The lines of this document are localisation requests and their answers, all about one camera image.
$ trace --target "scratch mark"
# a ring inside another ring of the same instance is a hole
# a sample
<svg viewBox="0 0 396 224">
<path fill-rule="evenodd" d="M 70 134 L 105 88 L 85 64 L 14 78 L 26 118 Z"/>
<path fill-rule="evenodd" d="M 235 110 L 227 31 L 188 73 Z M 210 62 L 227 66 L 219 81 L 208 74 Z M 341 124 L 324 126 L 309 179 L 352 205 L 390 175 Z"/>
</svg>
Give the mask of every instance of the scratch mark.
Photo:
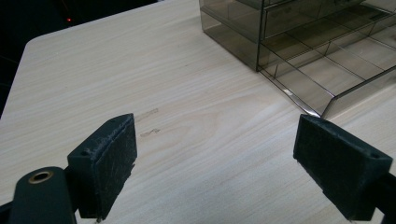
<svg viewBox="0 0 396 224">
<path fill-rule="evenodd" d="M 148 132 L 148 133 L 142 133 L 142 134 L 140 134 L 140 137 L 147 137 L 147 136 L 151 135 L 152 133 L 158 133 L 159 131 L 160 131 L 160 129 L 153 129 L 153 130 L 151 130 L 151 131 Z"/>
<path fill-rule="evenodd" d="M 158 112 L 160 112 L 160 110 L 158 108 L 155 108 L 155 109 L 150 110 L 150 111 L 143 113 L 141 115 L 137 115 L 136 117 L 134 117 L 134 122 L 137 123 L 137 122 L 141 121 L 142 119 L 146 119 L 146 118 L 150 117 L 151 115 L 156 114 Z"/>
</svg>

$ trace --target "light wood grain surface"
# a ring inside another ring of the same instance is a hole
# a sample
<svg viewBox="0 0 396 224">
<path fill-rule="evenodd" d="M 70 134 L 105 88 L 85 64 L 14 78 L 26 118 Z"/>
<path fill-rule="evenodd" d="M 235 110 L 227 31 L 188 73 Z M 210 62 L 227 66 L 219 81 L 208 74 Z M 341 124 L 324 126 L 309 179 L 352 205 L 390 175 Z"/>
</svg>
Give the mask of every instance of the light wood grain surface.
<svg viewBox="0 0 396 224">
<path fill-rule="evenodd" d="M 332 121 L 396 157 L 395 93 Z M 138 158 L 104 223 L 348 223 L 292 157 L 302 111 L 203 34 L 198 0 L 27 44 L 0 121 L 0 204 L 23 175 L 66 167 L 70 151 L 126 113 Z"/>
</svg>

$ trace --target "dark background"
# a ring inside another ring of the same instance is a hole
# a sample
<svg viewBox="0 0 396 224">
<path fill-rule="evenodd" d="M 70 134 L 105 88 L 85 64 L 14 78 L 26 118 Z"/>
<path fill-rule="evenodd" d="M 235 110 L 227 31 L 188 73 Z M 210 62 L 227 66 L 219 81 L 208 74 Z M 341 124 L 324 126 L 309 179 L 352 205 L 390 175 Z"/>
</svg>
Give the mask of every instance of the dark background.
<svg viewBox="0 0 396 224">
<path fill-rule="evenodd" d="M 157 0 L 0 0 L 0 118 L 26 43 Z"/>
</svg>

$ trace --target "clear plastic drawer organizer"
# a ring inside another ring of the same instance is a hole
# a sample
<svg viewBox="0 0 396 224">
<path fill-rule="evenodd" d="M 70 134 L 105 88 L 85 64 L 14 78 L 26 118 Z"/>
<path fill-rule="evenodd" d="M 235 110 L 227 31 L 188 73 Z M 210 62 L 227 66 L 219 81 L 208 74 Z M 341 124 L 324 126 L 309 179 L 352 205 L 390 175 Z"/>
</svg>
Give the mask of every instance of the clear plastic drawer organizer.
<svg viewBox="0 0 396 224">
<path fill-rule="evenodd" d="M 206 34 L 311 115 L 393 84 L 394 0 L 200 0 Z"/>
</svg>

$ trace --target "wooden table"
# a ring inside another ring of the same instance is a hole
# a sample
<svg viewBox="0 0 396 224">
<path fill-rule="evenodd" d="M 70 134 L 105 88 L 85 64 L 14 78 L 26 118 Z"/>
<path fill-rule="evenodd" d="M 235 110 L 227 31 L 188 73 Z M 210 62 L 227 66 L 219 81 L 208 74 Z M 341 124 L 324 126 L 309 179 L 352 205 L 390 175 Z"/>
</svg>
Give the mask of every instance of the wooden table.
<svg viewBox="0 0 396 224">
<path fill-rule="evenodd" d="M 332 122 L 396 158 L 395 93 Z M 23 175 L 66 167 L 70 151 L 126 113 L 138 158 L 105 223 L 348 223 L 292 157 L 302 111 L 202 32 L 198 0 L 27 44 L 0 121 L 0 204 Z"/>
</svg>

